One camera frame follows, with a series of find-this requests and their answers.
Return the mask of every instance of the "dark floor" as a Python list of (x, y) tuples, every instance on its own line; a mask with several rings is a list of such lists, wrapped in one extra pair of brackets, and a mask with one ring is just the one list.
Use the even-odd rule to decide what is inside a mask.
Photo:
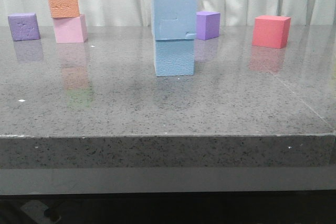
[[(51, 208), (46, 213), (51, 219), (61, 219), (45, 218), (43, 206)], [(28, 215), (40, 220), (34, 222)], [(26, 223), (336, 223), (336, 191), (37, 196), (0, 201), (0, 224)]]

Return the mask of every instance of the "block stack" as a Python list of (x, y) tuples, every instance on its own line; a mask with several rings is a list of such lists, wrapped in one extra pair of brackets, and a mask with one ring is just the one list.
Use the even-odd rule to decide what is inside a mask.
[(152, 0), (156, 76), (194, 74), (197, 0)]
[(85, 15), (78, 0), (48, 0), (57, 43), (79, 43), (88, 39)]

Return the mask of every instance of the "orange foam block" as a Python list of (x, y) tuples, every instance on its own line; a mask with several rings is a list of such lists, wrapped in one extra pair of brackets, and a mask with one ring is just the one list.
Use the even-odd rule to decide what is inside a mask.
[(48, 0), (52, 18), (72, 18), (79, 16), (78, 0)]
[(287, 44), (290, 17), (263, 15), (255, 18), (253, 46), (283, 48)]
[(81, 43), (88, 39), (85, 15), (75, 18), (54, 18), (57, 43)]

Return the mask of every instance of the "pink foam block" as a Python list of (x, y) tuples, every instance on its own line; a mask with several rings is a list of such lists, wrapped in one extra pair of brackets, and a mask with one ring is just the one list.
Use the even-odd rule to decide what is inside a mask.
[(85, 15), (74, 18), (53, 18), (57, 43), (81, 43), (88, 39)]
[(290, 17), (259, 16), (255, 18), (253, 46), (283, 48), (287, 44)]

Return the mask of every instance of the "stacked blocks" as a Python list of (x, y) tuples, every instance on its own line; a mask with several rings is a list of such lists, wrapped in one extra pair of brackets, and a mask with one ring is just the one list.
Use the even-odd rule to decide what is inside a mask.
[(40, 39), (36, 13), (15, 13), (8, 16), (13, 41)]
[(290, 17), (259, 16), (255, 18), (253, 46), (283, 48), (287, 44)]
[(197, 0), (152, 0), (156, 76), (194, 74)]
[(88, 39), (85, 15), (78, 0), (48, 0), (57, 43), (80, 43)]
[(219, 36), (220, 13), (197, 12), (196, 38), (207, 40)]

